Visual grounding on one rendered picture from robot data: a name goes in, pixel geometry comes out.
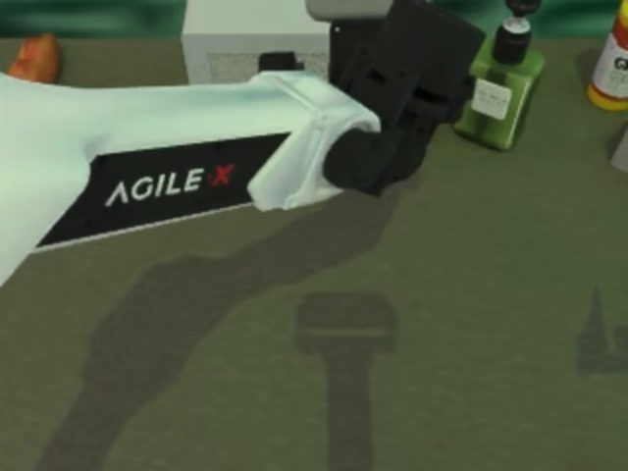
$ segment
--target orange object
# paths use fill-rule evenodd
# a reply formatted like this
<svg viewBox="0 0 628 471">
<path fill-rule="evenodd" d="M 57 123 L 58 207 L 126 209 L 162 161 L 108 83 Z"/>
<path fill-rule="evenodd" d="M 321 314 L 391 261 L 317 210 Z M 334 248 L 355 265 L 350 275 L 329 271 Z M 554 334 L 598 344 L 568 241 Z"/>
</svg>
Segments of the orange object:
<svg viewBox="0 0 628 471">
<path fill-rule="evenodd" d="M 628 110 L 628 0 L 621 3 L 587 96 L 603 110 Z"/>
<path fill-rule="evenodd" d="M 7 74 L 16 79 L 55 83 L 61 68 L 61 53 L 57 40 L 48 32 L 24 41 L 17 60 Z"/>
</svg>

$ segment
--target red letter x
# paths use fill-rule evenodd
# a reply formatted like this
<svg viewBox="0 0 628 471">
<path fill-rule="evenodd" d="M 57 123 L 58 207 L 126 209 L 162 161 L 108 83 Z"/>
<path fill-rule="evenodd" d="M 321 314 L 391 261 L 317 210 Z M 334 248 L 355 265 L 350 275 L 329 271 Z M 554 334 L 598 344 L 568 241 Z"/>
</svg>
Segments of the red letter x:
<svg viewBox="0 0 628 471">
<path fill-rule="evenodd" d="M 209 181 L 212 186 L 218 186 L 219 184 L 229 184 L 229 174 L 234 169 L 234 164 L 229 165 L 217 165 L 216 166 L 216 177 L 212 179 L 212 176 L 209 175 Z"/>
</svg>

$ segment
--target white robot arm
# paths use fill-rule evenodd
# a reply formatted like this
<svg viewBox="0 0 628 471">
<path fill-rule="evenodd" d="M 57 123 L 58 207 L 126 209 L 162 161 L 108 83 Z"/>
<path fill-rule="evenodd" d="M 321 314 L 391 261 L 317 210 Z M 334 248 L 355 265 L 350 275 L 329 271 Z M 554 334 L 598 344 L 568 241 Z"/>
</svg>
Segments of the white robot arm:
<svg viewBox="0 0 628 471">
<path fill-rule="evenodd" d="M 484 35 L 420 0 L 369 25 L 363 43 L 332 34 L 332 82 L 265 70 L 227 85 L 79 89 L 0 75 L 0 287 L 36 249 L 344 188 L 377 195 L 409 177 L 468 98 Z M 331 31 L 342 27 L 353 26 Z"/>
</svg>

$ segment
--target green table surface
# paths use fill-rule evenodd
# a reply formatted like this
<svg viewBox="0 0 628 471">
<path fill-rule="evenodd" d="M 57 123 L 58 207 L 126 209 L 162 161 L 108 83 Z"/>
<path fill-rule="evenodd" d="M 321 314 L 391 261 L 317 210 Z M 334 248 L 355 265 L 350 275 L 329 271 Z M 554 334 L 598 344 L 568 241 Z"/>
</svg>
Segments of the green table surface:
<svg viewBox="0 0 628 471">
<path fill-rule="evenodd" d="M 185 82 L 176 41 L 62 44 L 64 84 Z M 600 46 L 537 43 L 511 152 L 443 128 L 382 199 L 31 256 L 0 291 L 0 469 L 628 469 L 626 116 L 584 95 Z"/>
</svg>

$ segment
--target green soap bottle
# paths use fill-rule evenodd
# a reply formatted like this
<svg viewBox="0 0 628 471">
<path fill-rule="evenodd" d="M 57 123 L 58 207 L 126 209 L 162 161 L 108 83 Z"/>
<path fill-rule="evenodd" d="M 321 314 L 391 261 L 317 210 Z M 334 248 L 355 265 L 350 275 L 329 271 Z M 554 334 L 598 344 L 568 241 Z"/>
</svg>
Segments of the green soap bottle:
<svg viewBox="0 0 628 471">
<path fill-rule="evenodd" d="M 513 16 L 488 39 L 471 66 L 476 78 L 473 98 L 454 130 L 475 142 L 508 150 L 521 133 L 545 58 L 529 49 L 532 28 L 526 16 L 541 0 L 507 0 Z"/>
</svg>

